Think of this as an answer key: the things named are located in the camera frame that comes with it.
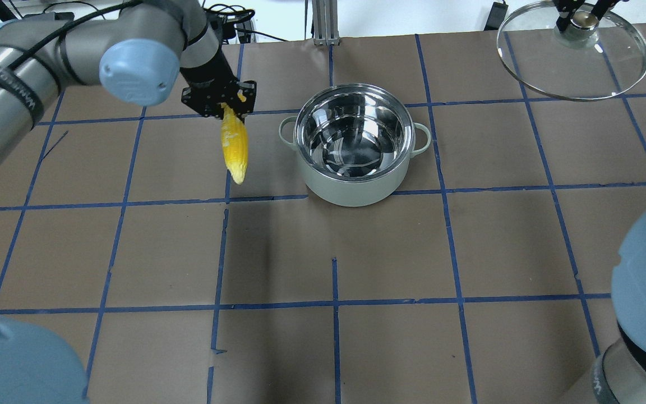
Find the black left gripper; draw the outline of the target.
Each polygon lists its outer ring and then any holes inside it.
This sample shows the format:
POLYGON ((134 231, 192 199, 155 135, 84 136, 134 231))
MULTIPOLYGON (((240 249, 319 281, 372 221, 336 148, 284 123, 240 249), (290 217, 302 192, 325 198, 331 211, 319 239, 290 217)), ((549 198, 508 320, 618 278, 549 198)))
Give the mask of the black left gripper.
POLYGON ((233 110, 237 118, 253 112, 258 92, 254 80, 241 81, 231 75, 208 79, 189 75, 184 79, 187 87, 182 90, 181 102, 201 117, 224 118, 224 107, 233 110))

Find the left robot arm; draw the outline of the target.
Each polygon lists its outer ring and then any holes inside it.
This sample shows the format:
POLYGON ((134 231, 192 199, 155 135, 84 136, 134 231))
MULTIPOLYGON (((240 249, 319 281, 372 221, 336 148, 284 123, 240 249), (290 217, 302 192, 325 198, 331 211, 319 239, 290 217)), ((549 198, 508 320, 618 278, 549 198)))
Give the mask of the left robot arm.
POLYGON ((253 112, 257 84, 239 80, 196 1, 128 1, 72 21, 0 23, 0 164, 70 85, 101 85, 151 107, 187 87, 181 102, 202 117, 253 112), (118 11, 115 20, 99 15, 118 11))

